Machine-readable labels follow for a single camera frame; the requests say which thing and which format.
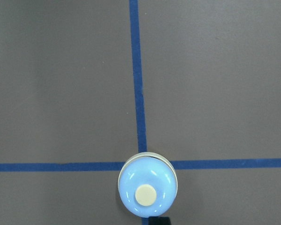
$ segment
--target round blue object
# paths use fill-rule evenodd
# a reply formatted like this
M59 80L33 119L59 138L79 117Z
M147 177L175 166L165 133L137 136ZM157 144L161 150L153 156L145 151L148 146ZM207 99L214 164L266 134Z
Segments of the round blue object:
M139 204L135 191L149 184L156 191L156 200L150 206ZM129 163L122 172L118 190L122 202L133 214L148 218L157 217L167 211L177 193L176 176L163 161L153 157L141 157Z

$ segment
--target round container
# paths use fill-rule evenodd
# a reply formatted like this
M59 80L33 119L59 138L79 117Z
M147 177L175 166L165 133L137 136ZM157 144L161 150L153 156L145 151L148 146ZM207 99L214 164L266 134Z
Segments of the round container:
M177 195L177 176L172 164L153 152L132 156L118 176L123 204L133 214L148 218L167 211Z

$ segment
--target blue stripe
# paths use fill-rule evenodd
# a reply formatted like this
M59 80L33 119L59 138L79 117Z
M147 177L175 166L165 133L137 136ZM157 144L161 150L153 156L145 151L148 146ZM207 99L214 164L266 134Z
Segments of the blue stripe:
M0 163L0 172L119 171L124 162L103 163Z
M176 170L281 168L281 158L171 161ZM124 162L0 163L0 172L120 171Z
M171 161L176 170L281 167L281 158Z
M137 0L129 0L131 49L135 96L136 126L139 152L147 151L144 96L141 74L141 42Z
M149 224L149 219L148 218L142 218L141 219L141 225L148 225Z

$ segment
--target gray surface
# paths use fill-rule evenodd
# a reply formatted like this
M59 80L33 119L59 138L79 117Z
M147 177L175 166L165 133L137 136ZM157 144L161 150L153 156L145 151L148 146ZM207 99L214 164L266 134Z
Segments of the gray surface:
M281 157L281 0L142 0L140 37L151 150Z
M141 0L148 149L281 157L281 0ZM128 1L0 1L0 163L137 153ZM281 169L177 171L173 225L281 225ZM118 172L0 172L0 225L141 224Z

